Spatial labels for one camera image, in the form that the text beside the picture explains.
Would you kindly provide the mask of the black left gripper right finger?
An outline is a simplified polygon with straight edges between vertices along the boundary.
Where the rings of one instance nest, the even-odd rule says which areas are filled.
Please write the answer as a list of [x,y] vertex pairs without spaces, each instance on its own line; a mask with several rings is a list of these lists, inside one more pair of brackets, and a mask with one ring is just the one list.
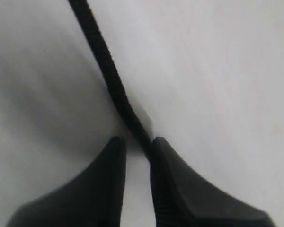
[[270,216],[215,187],[163,137],[153,140],[151,193],[158,227],[273,227]]

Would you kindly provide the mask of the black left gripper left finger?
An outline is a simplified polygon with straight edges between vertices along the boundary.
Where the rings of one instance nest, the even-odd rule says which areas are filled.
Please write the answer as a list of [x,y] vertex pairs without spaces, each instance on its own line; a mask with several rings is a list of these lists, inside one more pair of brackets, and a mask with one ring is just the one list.
[[118,227],[126,176],[126,144],[112,137],[97,158],[63,187],[21,206],[8,227]]

